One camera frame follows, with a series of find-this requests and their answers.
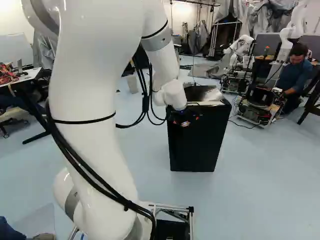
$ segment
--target cable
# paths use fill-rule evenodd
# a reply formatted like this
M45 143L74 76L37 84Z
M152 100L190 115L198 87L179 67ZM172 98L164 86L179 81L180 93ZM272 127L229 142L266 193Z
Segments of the cable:
M123 197L119 192L117 192L114 188L112 188L102 177L100 177L77 153L74 149L69 145L66 139L62 136L60 131L58 130L55 120L52 118L50 112L49 102L46 103L46 111L48 116L48 124L51 130L52 137L69 161L69 163L74 167L74 169L85 179L93 188L95 188L98 192L105 195L106 197L114 200L115 202L124 206L124 211L128 209L140 214L146 218L148 218L152 222L152 230L150 235L150 240L153 240L156 233L156 219L151 211L145 209L132 201Z
M261 125L261 123L259 123L259 124L254 125L253 127L247 127L247 126L244 126L244 125L239 125L239 124L237 124L236 122L234 122L234 121L232 121L232 120L230 120L230 119L229 119L228 121L234 123L234 124L237 125L238 127L243 127L243 128L246 128L246 129L254 129L255 127Z
M151 111L152 111L152 114L153 114L153 116L156 118L156 119L158 119L158 120L160 120L160 121L163 121L160 125L162 125L166 120L167 120L167 117L165 117L165 118L160 118L160 117L158 117L157 115L156 115L156 113L155 113L155 110L154 110L154 105L153 105L153 100L152 100L152 94L153 94L153 68L152 68L152 65L151 65L151 63L149 64L149 81L150 81L150 83L149 83L149 102L150 102L150 108L151 108ZM149 114L147 113L147 117L148 117L148 119L149 119L149 121L153 124L153 122L151 121L151 119L150 119L150 116L149 116Z
M284 62L281 63L280 67L272 74L272 76L261 87L264 87L274 77L274 75L276 75L276 73L281 69L283 65L284 65Z
M148 98L148 93L147 93L147 85L146 85L144 73L142 72L141 69L139 69L139 65L137 63L137 59L136 59L135 56L132 58L132 60L133 60L133 63L135 65L136 73L138 75L139 82L140 82L140 85L141 85L141 88L142 88L142 111L141 111L141 114L138 117L138 119L134 123L132 123L130 125L121 125L121 124L116 123L115 127L118 128L118 129L128 129L128 128L131 128L131 127L141 123L142 120L146 116L146 111L147 111L147 107L148 107L147 106L148 105L148 99L147 99Z

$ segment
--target black box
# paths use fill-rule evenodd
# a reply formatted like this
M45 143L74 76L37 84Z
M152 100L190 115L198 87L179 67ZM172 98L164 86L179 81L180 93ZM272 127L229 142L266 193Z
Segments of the black box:
M213 172L232 106L216 86L189 86L184 90L187 109L181 112L167 107L170 169Z

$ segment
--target white wall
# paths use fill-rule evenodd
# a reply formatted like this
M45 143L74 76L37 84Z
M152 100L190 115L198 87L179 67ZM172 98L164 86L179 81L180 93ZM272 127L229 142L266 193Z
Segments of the white wall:
M211 31L211 21L212 21L212 13L210 12L211 7L207 7L205 5L202 6L201 10L200 5L192 4L187 2L179 2L173 1L172 4L172 18L173 18L173 25L171 23L171 4L170 0L162 0L165 13L168 18L168 23L170 28L172 27L174 34L182 35L182 23L188 23L188 30L192 30L193 27L196 25L197 21L197 10L198 10L198 19L200 15L200 20L205 20L207 22L208 31Z
M34 41L34 28L27 21L21 0L0 0L0 35L24 33L29 43Z
M320 17L320 0L311 0L308 5L306 21L307 21L307 33L313 34L317 22ZM315 34L320 35L320 24L315 32Z

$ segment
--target person's knee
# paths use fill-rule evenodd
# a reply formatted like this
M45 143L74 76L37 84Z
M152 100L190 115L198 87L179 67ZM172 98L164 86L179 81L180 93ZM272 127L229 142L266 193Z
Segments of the person's knee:
M0 225L8 224L7 219L4 216L0 216Z

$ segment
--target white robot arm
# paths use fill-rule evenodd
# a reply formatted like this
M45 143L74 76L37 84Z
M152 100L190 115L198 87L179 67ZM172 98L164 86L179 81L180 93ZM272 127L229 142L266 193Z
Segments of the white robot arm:
M115 134L116 81L141 41L155 70L156 103L185 108L164 7L159 0L21 1L37 31L54 37L59 26L49 86L50 113L58 131L96 174L140 205ZM56 177L54 195L89 239L149 238L149 220L94 188L77 164L66 161L66 166Z
M237 54L238 56L244 56L248 52L251 43L255 39L248 35L242 35L227 49L223 50L225 54Z
M288 56L293 47L293 43L288 39L298 39L305 34L305 17L309 2L310 0L300 0L299 4L292 11L291 21L286 28L281 30L279 35L282 45L277 61L288 60Z
M238 56L244 56L250 48L250 45L255 39L248 35L242 35L239 37L233 44L231 44L227 49L223 50L224 56L222 59L222 66L220 67L222 70L225 67L229 67L232 69L234 65L237 64Z

